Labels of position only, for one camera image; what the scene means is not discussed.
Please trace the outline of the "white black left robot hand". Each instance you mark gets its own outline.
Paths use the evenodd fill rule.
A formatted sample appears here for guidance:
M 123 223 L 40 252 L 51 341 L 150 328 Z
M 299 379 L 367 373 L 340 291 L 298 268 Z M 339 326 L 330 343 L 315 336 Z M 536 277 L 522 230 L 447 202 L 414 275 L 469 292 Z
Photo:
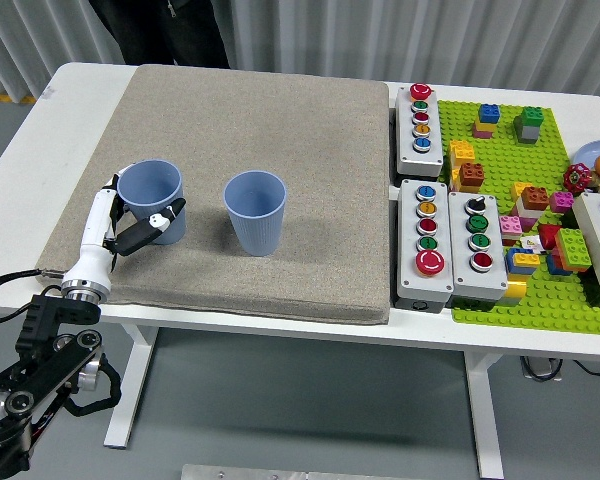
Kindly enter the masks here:
M 62 296 L 105 302 L 117 257 L 152 243 L 174 244 L 184 236 L 185 204 L 181 172 L 166 160 L 143 160 L 114 174 L 94 197 L 79 259 L 62 279 Z

